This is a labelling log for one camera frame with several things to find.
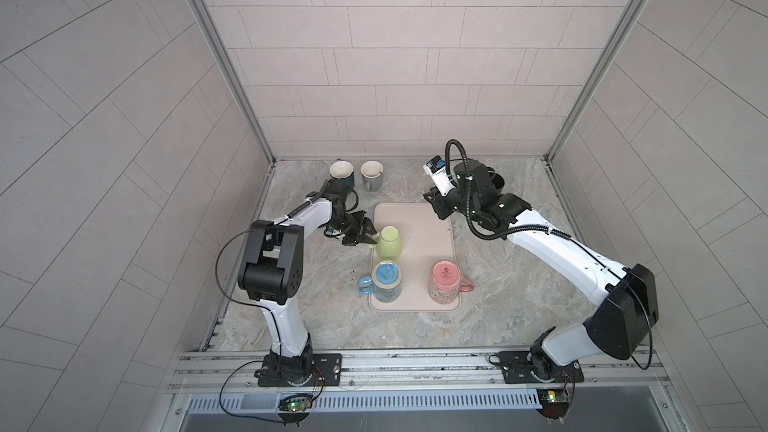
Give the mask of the light green mug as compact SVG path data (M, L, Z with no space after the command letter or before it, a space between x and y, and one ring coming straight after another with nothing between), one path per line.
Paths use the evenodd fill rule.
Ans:
M376 255L381 260L396 261L403 250L402 236L394 226L385 226L377 237Z

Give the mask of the grey mug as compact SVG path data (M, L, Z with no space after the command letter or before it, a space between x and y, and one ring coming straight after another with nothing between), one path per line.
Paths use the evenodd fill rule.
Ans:
M377 192L381 189L384 180L384 167L378 161L367 161L360 167L363 187L367 192Z

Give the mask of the dark green mug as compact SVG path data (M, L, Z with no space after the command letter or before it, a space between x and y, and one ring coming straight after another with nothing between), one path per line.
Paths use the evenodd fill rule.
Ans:
M345 160L337 160L329 168L330 175L334 179L343 181L350 190L355 187L354 171L353 164Z

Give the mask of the pink ghost mug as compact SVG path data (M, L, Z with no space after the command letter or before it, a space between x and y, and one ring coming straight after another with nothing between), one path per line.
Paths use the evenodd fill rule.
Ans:
M451 261L438 261L430 271L428 292L438 304L450 304L461 293L472 292L474 288L474 282L466 278L460 268Z

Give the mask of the black mug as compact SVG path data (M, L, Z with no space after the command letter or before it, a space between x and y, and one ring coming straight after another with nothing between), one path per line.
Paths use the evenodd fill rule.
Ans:
M487 172L488 172L489 188L492 188L493 190L496 191L497 194L500 194L505 186L504 178L491 167L487 168Z

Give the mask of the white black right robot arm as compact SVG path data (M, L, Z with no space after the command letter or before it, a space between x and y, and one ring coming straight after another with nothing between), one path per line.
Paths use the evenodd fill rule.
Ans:
M603 353L629 360L642 342L653 341L659 312L655 276L648 268L626 267L581 244L528 202L504 192L503 178L474 159L451 167L435 156L423 169L434 183L424 198L439 219L460 213L476 237L526 249L597 307L581 322L542 333L521 359L520 371L549 383L580 359Z

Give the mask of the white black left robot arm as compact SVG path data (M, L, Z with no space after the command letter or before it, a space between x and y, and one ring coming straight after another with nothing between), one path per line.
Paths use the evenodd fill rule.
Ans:
M304 243L322 229L344 246L374 246L378 232L364 211L346 207L352 189L329 178L285 216L256 220L246 233L237 285L262 310L271 346L258 371L258 385L301 386L313 375L313 347L294 300L303 280Z

